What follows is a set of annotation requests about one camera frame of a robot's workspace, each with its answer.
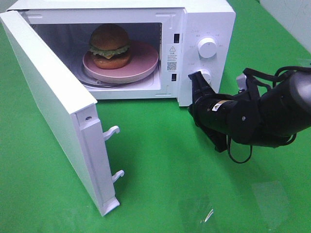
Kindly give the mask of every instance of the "black cable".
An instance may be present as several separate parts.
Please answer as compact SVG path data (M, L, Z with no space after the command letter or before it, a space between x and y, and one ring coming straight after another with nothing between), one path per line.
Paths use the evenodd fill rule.
M270 81L273 83L272 87L275 87L277 83L288 79L294 73L294 71L311 73L311 68L310 67L298 67L298 66L281 67L276 71L274 75L266 74L266 73L263 73L263 72L260 72L258 70L251 69L251 68L245 68L243 73L247 76L247 78L251 78L253 81L255 81L257 85L259 85L260 83L260 86L265 86L265 85L262 85L263 83L258 81L253 76Z
M252 157L253 146L250 145L250 154L249 154L249 156L248 156L247 159L245 159L244 161L237 161L235 158L233 158L233 156L231 155L231 137L230 137L230 136L228 136L228 146L227 146L227 147L228 147L228 155L229 155L230 159L231 159L233 162L237 163L237 164L244 164L244 163L246 163L248 160L250 160L250 158Z
M271 86L270 86L270 85L265 84L265 83L263 83L263 82L260 82L260 81L257 80L253 75L248 74L248 75L247 75L247 78L248 78L251 82L253 82L254 84L256 84L257 86L263 86L263 87L265 87L265 88L267 89L267 91L270 91L270 90L271 90Z
M297 137L297 134L296 133L293 134L291 139L289 141L285 142L282 146L287 146L287 145L291 144L293 141L295 141L296 137Z

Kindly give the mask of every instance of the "control knob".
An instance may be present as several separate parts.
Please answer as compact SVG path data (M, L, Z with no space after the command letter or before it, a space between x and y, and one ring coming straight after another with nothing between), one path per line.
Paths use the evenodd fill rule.
M205 81L206 81L208 84L210 84L211 81L212 81L212 77L211 77L211 75L210 75L209 70L207 70L207 69L200 69L199 71L201 72L201 74L202 74L203 78L205 79Z
M198 44L198 50L201 57L209 58L216 54L217 44L216 41L211 37L205 37L200 40Z

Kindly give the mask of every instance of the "burger bun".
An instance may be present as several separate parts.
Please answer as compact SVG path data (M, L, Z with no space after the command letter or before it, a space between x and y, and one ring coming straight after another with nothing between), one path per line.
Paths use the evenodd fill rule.
M128 50L122 54L114 55L110 59L104 58L100 55L91 54L91 59L94 64L101 69L118 69L129 63L131 52Z
M117 24L102 24L92 33L90 44L101 50L116 50L127 45L130 40L127 32Z

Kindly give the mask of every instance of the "microwave door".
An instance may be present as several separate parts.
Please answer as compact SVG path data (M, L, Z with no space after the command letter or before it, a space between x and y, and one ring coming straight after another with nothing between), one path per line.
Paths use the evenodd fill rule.
M19 65L43 117L103 215L119 205L96 100L17 11L0 14Z

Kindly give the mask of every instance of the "sesame bun top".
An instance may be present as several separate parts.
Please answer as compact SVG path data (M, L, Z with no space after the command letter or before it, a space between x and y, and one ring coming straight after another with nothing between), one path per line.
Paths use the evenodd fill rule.
M89 43L100 50L116 50L129 44L127 32L116 24L102 24L92 33Z

